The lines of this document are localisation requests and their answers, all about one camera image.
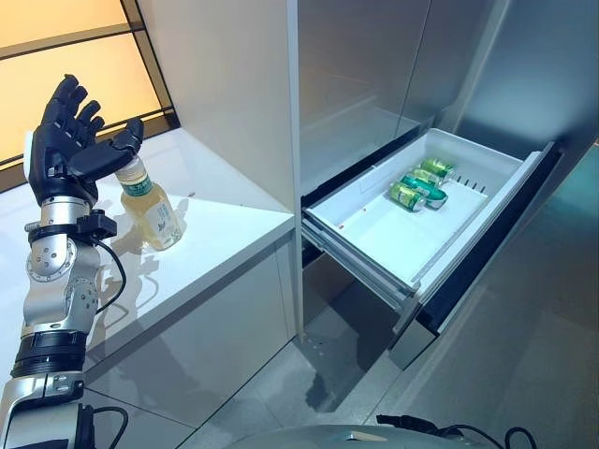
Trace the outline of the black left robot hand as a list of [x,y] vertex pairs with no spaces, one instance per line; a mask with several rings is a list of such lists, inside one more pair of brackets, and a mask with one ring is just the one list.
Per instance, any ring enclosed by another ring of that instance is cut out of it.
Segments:
[[98,200],[96,182],[127,166],[137,156],[144,124],[138,117],[112,138],[96,140],[104,120],[100,104],[81,102],[86,89],[66,74],[45,107],[33,133],[27,180],[37,204],[54,196],[70,196],[93,207]]

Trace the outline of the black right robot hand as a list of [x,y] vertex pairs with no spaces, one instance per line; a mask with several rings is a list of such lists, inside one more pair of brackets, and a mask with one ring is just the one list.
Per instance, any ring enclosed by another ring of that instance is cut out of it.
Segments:
[[411,430],[419,433],[436,435],[439,431],[433,422],[418,418],[412,415],[389,415],[378,414],[375,416],[376,423],[379,425],[389,425],[395,428]]

